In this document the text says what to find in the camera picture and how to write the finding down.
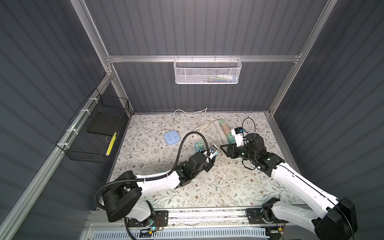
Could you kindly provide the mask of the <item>teal tower power strip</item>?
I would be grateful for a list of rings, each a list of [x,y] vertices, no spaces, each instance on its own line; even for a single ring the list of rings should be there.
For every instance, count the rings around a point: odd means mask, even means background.
[[[205,153],[207,150],[205,148],[205,143],[203,141],[198,141],[197,143],[195,143],[195,151],[196,152],[201,152],[201,153]]]

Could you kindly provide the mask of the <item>white multicolour power strip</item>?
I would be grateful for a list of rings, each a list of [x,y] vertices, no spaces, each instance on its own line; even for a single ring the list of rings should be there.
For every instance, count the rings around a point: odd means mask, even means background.
[[[223,138],[223,141],[225,144],[235,144],[236,143],[236,139],[232,135],[231,129],[228,127],[225,120],[223,120],[223,119],[216,120],[216,121],[214,121],[214,125],[217,128],[217,130],[219,131],[219,134]]]

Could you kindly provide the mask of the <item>light blue round socket hub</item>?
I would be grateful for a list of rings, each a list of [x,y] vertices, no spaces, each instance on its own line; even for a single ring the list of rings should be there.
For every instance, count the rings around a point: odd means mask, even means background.
[[[176,145],[180,142],[180,135],[177,131],[172,130],[164,134],[164,139],[169,146]]]

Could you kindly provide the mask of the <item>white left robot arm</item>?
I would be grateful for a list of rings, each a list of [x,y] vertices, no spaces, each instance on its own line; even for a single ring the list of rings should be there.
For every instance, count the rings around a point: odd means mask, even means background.
[[[145,227],[152,225],[156,212],[143,196],[188,185],[202,171],[209,172],[214,166],[216,155],[212,150],[196,152],[171,174],[165,173],[164,178],[154,181],[148,181],[148,178],[160,177],[161,174],[144,176],[143,181],[136,182],[141,177],[134,175],[132,171],[126,171],[112,185],[101,191],[108,221],[113,223],[129,218]]]

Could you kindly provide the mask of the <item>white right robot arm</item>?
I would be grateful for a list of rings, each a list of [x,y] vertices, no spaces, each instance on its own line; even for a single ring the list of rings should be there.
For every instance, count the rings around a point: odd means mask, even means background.
[[[279,198],[267,200],[260,211],[267,224],[284,220],[314,233],[320,240],[355,238],[358,221],[355,205],[347,198],[339,199],[296,172],[280,156],[267,151],[263,138],[254,133],[241,137],[242,144],[220,148],[231,159],[249,161],[258,170],[279,182],[302,199],[308,210],[286,204]]]

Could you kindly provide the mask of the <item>black foam pad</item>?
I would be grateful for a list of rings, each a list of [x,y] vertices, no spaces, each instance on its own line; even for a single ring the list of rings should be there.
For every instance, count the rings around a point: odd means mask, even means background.
[[[123,122],[124,119],[122,116],[99,112],[91,121],[91,124],[87,128],[87,132],[90,134],[112,137],[115,132],[120,130]]]

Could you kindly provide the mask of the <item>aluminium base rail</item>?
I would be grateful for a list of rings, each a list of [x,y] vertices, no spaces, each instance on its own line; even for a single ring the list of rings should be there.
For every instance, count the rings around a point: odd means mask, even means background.
[[[298,225],[291,222],[277,224],[266,224],[261,221],[258,224],[250,224],[246,215],[248,207],[215,207],[215,208],[180,208],[165,209],[168,216],[162,220],[154,220],[155,227],[165,229],[185,228],[225,228],[225,227],[284,227],[284,230],[299,229]],[[124,220],[108,222],[107,214],[104,211],[91,211],[83,228],[83,232],[124,230]]]

